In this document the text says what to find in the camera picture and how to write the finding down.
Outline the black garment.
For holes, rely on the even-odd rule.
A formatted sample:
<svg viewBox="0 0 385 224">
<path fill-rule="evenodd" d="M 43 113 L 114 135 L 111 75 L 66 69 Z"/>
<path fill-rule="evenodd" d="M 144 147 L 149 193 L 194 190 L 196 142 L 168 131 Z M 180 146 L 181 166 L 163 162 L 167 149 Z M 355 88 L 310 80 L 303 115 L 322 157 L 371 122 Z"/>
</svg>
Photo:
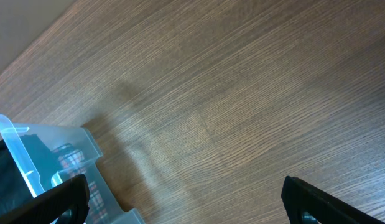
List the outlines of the black garment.
<svg viewBox="0 0 385 224">
<path fill-rule="evenodd" d="M 39 172 L 44 190 L 51 189 L 51 178 L 61 168 L 58 159 L 35 134 L 23 135 L 21 141 Z M 0 216 L 32 199 L 6 143 L 0 141 Z"/>
</svg>

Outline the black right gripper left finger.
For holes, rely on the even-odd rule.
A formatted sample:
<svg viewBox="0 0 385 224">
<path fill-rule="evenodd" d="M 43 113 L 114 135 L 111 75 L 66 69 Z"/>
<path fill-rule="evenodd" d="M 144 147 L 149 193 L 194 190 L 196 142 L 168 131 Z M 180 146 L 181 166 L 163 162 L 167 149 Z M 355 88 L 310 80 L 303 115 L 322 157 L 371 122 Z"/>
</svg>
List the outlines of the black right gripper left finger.
<svg viewBox="0 0 385 224">
<path fill-rule="evenodd" d="M 84 224 L 90 190 L 85 175 L 79 174 L 37 196 L 24 206 L 0 216 L 0 224 L 74 223 Z"/>
</svg>

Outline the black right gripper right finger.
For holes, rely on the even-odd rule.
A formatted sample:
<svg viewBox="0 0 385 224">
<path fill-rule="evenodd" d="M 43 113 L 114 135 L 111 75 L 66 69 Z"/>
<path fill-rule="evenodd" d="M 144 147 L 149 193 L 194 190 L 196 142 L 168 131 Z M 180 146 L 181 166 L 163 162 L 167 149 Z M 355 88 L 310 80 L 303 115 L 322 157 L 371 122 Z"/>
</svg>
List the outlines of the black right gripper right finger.
<svg viewBox="0 0 385 224">
<path fill-rule="evenodd" d="M 297 177 L 285 178 L 281 199 L 291 224 L 384 224 Z"/>
</svg>

